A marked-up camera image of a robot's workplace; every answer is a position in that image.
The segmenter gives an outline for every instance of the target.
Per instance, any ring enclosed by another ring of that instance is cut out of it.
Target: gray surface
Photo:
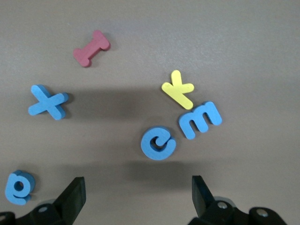
[[[298,0],[1,1],[0,211],[21,216],[85,176],[76,225],[185,225],[200,174],[244,212],[299,224],[299,25]],[[112,48],[81,68],[72,51],[97,29]],[[213,101],[224,120],[192,141],[177,123],[186,110],[160,90],[175,69],[194,104]],[[71,95],[66,119],[28,115],[38,83]],[[139,147],[154,125],[178,143],[163,162]],[[4,196],[16,169],[37,179],[23,207]]]

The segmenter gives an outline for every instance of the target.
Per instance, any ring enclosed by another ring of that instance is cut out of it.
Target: blue letter
[[[208,131],[208,126],[203,118],[203,114],[206,114],[210,122],[214,125],[220,125],[222,123],[221,115],[219,114],[215,104],[213,102],[206,102],[204,105],[196,107],[192,112],[183,114],[179,118],[179,125],[182,132],[187,139],[192,140],[196,137],[190,122],[194,121],[198,130],[202,133]]]
[[[162,148],[155,148],[151,141],[155,141],[155,144]],[[141,148],[147,157],[153,160],[164,160],[174,152],[176,141],[165,127],[152,127],[142,137]]]
[[[13,204],[25,205],[31,199],[29,193],[33,191],[34,187],[35,180],[33,176],[17,170],[8,177],[5,196]]]

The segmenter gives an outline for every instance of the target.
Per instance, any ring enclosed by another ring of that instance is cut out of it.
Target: pink bone-shaped letter
[[[96,30],[93,32],[93,39],[83,49],[76,48],[73,51],[74,58],[83,67],[89,67],[92,62],[91,58],[96,55],[100,50],[107,51],[111,44],[102,34],[101,31]]]

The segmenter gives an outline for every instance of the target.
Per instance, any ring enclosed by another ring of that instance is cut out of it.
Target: blue letter x
[[[28,112],[31,116],[48,111],[55,120],[61,120],[65,117],[66,113],[60,104],[69,99],[67,93],[51,96],[47,89],[41,84],[33,85],[31,87],[31,92],[39,101],[28,108]]]

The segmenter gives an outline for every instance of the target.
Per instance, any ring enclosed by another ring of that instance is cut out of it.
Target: letter m
[[[206,102],[203,105],[196,107],[192,112],[183,114],[179,118],[179,125],[187,139],[192,140],[196,137],[195,132],[190,124],[193,121],[197,129],[204,133],[208,131],[208,125],[203,117],[206,114],[213,125],[220,125],[222,123],[221,115],[219,114],[213,102]]]

